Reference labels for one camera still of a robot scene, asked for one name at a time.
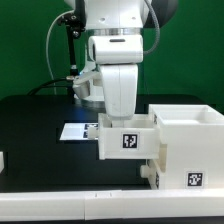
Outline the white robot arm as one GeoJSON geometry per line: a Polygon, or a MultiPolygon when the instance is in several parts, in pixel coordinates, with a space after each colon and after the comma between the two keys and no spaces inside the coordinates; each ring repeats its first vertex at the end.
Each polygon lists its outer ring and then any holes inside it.
{"type": "Polygon", "coordinates": [[[156,32],[175,14],[178,0],[64,0],[88,35],[86,65],[75,88],[98,86],[100,92],[81,93],[85,100],[105,103],[113,121],[129,120],[136,107],[138,65],[153,52],[143,48],[141,31],[156,32]]]}

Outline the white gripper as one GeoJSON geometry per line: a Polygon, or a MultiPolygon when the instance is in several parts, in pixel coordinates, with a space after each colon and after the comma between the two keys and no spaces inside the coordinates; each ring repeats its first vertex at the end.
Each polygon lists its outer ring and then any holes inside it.
{"type": "Polygon", "coordinates": [[[129,120],[136,107],[138,66],[136,64],[99,67],[106,113],[112,120],[129,120]]]}

